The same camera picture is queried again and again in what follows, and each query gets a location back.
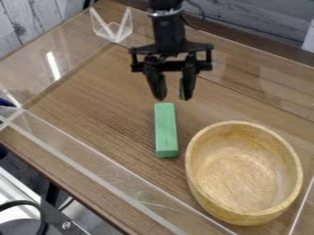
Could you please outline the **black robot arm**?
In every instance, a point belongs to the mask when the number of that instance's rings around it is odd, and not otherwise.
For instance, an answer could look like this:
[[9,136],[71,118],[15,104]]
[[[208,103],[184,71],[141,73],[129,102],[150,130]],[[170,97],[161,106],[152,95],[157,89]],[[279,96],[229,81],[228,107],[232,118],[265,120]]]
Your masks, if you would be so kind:
[[160,101],[168,96],[165,72],[184,74],[180,97],[189,100],[200,72],[213,70],[214,45],[189,41],[186,37],[185,1],[193,4],[190,0],[149,0],[148,16],[153,22],[156,42],[129,50],[132,71],[145,74]]

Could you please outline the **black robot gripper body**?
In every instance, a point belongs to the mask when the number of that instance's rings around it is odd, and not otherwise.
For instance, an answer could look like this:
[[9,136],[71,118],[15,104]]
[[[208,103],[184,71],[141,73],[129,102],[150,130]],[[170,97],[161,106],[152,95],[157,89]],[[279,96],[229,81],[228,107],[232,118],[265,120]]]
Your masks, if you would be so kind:
[[148,15],[153,22],[154,43],[129,50],[132,71],[145,73],[153,66],[160,72],[178,72],[188,63],[197,66],[197,73],[212,71],[214,45],[188,40],[184,8],[152,8]]

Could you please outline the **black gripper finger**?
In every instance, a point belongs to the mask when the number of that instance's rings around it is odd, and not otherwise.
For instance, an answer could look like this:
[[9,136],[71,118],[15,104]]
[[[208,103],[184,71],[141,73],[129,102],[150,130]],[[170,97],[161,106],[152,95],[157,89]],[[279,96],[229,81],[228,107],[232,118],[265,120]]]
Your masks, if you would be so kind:
[[144,62],[144,74],[157,100],[162,101],[168,96],[168,85],[164,71],[160,70],[157,56],[146,56]]
[[184,66],[184,77],[181,79],[181,98],[185,100],[193,97],[198,73],[197,55],[189,54]]

